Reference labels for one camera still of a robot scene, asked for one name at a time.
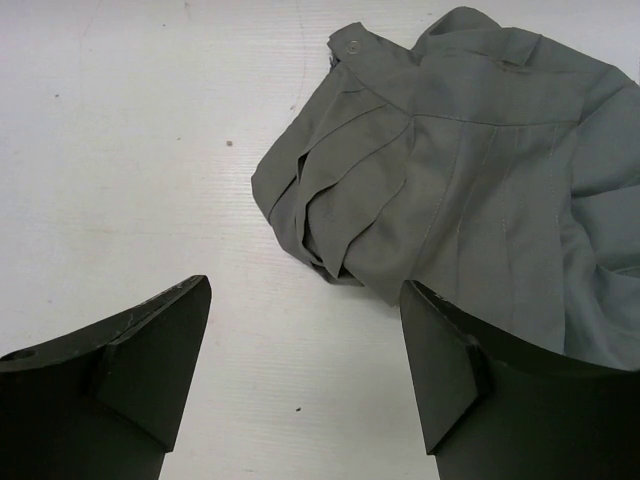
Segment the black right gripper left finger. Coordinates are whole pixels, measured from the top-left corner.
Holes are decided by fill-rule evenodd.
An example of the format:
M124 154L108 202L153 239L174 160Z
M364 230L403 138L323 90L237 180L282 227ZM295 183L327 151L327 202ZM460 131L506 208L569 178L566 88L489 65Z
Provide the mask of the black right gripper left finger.
M4 479L156 479L177 441L212 292L191 276L1 358Z

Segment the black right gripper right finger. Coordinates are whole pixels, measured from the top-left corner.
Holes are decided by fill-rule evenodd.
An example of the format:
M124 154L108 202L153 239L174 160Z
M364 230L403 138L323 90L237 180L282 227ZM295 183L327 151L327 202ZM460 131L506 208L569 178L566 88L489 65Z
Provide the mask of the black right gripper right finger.
M535 346L414 281L400 311L425 449L441 478L638 477L637 372Z

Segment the grey pleated skirt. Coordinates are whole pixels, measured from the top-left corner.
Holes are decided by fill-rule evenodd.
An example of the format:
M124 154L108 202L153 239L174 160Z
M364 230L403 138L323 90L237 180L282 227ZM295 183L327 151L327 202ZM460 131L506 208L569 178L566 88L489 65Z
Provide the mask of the grey pleated skirt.
M280 246L397 304L417 281L547 350L639 366L639 87L456 8L404 48L350 24L252 176Z

